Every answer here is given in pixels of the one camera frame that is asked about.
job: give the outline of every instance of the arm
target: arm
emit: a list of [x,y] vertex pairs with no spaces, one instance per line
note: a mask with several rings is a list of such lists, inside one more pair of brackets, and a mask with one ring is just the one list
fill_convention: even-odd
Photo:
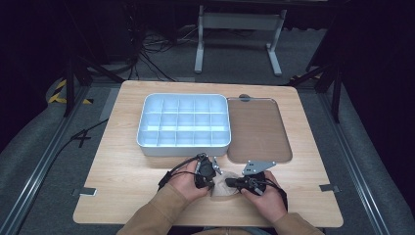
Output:
[[[267,170],[265,172],[265,177],[278,185],[277,180],[270,171]],[[302,219],[299,214],[287,213],[281,195],[275,188],[267,185],[262,196],[254,195],[246,189],[243,189],[241,192],[256,206],[259,213],[272,223],[275,231],[279,235],[323,234],[320,230]]]
[[117,234],[167,234],[181,212],[208,193],[208,188],[196,188],[193,174],[180,173],[195,172],[196,164],[196,161],[192,161],[177,170],[178,174],[139,209]]

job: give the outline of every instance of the sleeve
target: sleeve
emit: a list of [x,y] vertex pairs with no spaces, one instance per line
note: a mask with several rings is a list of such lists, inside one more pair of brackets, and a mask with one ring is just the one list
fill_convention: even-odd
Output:
[[319,229],[305,221],[298,213],[287,213],[273,222],[279,235],[317,235],[324,234]]
[[117,234],[167,234],[174,220],[188,205],[186,198],[167,183]]

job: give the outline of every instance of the hand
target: hand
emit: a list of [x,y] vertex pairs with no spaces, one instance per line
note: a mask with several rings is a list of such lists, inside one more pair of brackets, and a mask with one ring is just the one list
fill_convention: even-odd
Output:
[[[271,171],[265,171],[265,178],[270,179],[278,185],[277,180]],[[269,185],[266,185],[265,192],[262,194],[262,196],[257,196],[247,189],[242,189],[241,193],[248,200],[250,200],[256,206],[259,213],[271,223],[277,221],[287,213],[280,193],[278,193],[275,188]]]
[[177,189],[190,203],[208,194],[207,187],[201,189],[196,187],[194,174],[183,172],[195,172],[197,164],[198,162],[194,160],[183,165],[180,169],[173,172],[173,177],[168,181],[168,183]]

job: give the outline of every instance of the wooden table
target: wooden table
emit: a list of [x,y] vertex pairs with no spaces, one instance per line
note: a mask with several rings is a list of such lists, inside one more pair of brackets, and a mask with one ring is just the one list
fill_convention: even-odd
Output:
[[[80,196],[73,219],[78,223],[125,223],[158,190],[167,170],[183,157],[146,157],[136,142],[144,99],[151,93],[218,93],[225,97],[249,94],[277,101],[293,159],[270,168],[288,194],[289,211],[317,227],[340,227],[343,218],[333,191],[319,185],[329,179],[318,153],[298,92],[292,87],[212,83],[125,81],[91,166],[85,187],[96,196]],[[242,172],[244,164],[218,157],[222,170]],[[269,226],[242,195],[206,196],[190,205],[176,225]]]

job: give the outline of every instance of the tray lid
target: tray lid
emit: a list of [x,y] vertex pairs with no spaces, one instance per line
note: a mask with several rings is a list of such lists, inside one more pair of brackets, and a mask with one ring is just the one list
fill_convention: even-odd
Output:
[[293,157],[277,102],[270,98],[228,98],[232,141],[228,158],[286,163]]

